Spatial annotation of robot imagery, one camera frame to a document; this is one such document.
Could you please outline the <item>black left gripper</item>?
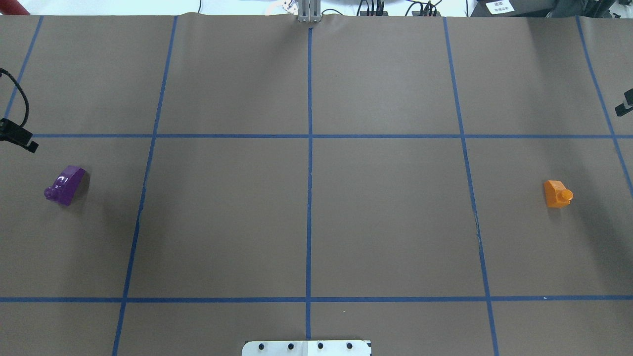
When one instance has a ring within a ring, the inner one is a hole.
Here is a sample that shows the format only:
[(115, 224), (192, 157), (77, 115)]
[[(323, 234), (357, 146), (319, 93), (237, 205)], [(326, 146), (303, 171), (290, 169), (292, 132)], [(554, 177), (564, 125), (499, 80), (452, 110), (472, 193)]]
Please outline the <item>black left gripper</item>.
[(0, 141), (6, 141), (29, 151), (36, 152), (39, 144), (32, 140), (33, 133), (8, 119), (0, 121)]

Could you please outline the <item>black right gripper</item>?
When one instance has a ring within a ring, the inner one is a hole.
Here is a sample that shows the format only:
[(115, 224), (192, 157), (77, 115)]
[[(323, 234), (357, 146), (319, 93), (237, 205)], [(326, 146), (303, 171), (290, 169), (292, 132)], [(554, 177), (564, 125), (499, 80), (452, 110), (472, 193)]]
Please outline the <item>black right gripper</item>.
[(617, 117), (622, 117), (633, 110), (633, 89), (624, 92), (624, 99), (622, 103), (615, 106), (615, 113)]

